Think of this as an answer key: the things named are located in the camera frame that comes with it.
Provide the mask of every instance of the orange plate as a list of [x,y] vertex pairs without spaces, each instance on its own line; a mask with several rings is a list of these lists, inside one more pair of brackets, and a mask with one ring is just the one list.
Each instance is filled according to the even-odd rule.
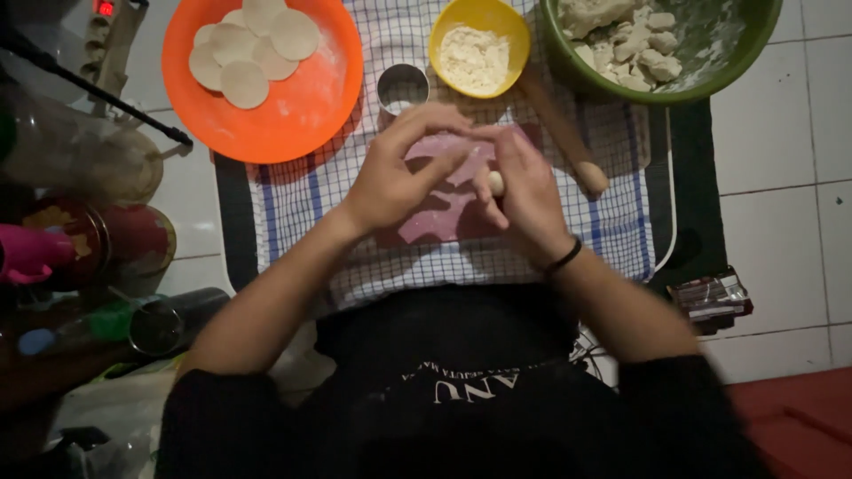
[[246,163],[280,163],[329,141],[358,100],[364,60],[358,29],[340,0],[287,0],[319,26],[319,48],[292,76],[269,83],[259,107],[240,110],[189,72],[195,32],[241,0],[181,0],[163,41],[163,80],[177,116],[212,150]]

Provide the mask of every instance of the yellow bowl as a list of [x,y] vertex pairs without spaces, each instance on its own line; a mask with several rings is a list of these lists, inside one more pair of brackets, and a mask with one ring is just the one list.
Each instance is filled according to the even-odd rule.
[[[440,65],[440,43],[444,36],[457,26],[469,26],[483,32],[494,32],[498,37],[509,37],[509,75],[496,91],[489,95],[477,95],[465,91],[446,78]],[[454,0],[438,15],[429,36],[429,61],[440,79],[452,89],[474,98],[500,96],[521,75],[530,56],[530,31],[524,17],[501,0]]]

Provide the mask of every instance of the rolling pin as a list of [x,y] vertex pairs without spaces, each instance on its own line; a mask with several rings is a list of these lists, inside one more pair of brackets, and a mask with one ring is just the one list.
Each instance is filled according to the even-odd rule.
[[544,89],[540,79],[537,67],[527,65],[518,78],[517,86],[527,96],[532,109],[538,115],[538,121],[550,133],[579,182],[589,196],[597,198],[609,188],[609,178],[600,166],[592,163],[591,153],[580,138],[577,126],[556,110],[556,101]]

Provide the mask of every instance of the person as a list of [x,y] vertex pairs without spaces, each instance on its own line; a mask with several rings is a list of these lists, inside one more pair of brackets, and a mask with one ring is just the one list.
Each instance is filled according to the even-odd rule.
[[[469,144],[411,173],[420,138],[495,142],[500,201],[481,212],[547,285],[403,291],[320,322],[337,369],[297,409],[265,372],[362,240],[397,224]],[[570,361],[582,318],[619,363],[618,392]],[[158,477],[771,477],[690,325],[566,226],[556,180],[512,130],[449,105],[404,111],[345,199],[199,334],[164,408]]]

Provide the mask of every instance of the black wristband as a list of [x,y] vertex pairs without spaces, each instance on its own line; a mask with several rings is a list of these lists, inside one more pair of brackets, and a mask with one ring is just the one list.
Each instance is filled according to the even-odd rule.
[[580,250],[583,249],[583,242],[580,241],[580,238],[576,236],[574,236],[574,240],[576,241],[576,243],[574,243],[574,247],[571,249],[570,253],[566,254],[562,259],[552,262],[550,266],[544,269],[545,281],[550,281],[557,271],[559,271],[566,264],[570,263],[571,260],[577,257],[578,254],[580,254]]

